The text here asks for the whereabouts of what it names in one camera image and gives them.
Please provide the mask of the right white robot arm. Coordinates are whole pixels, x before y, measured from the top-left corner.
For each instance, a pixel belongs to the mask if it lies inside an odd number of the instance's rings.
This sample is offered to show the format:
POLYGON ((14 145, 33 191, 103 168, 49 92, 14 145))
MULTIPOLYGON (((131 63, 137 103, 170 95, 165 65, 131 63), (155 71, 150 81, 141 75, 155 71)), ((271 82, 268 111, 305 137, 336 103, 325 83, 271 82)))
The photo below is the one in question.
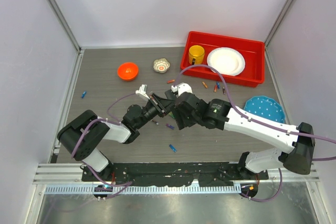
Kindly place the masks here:
POLYGON ((210 130, 241 133, 273 146, 266 151, 242 153, 237 166, 242 179, 282 167, 296 174, 310 174, 316 144, 310 124, 302 122, 295 126, 274 122, 221 99, 205 102, 190 92, 168 90, 165 95, 173 102, 171 111, 180 130, 198 124, 210 130))

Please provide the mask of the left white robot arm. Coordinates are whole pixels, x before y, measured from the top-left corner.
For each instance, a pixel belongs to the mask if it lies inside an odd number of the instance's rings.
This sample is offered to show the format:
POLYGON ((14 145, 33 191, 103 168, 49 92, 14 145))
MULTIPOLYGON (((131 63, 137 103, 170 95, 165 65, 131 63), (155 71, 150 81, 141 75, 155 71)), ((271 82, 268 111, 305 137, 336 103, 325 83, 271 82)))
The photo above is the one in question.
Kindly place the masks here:
POLYGON ((113 164, 97 149, 102 140, 122 144, 132 143, 139 135, 139 129, 154 117, 164 117, 170 113, 176 96, 172 91, 165 92, 162 98, 155 93, 149 95, 145 106, 137 104, 128 107, 121 122, 112 122, 86 110, 57 134, 57 139, 79 162, 86 164, 86 172, 105 182, 113 173, 113 164))

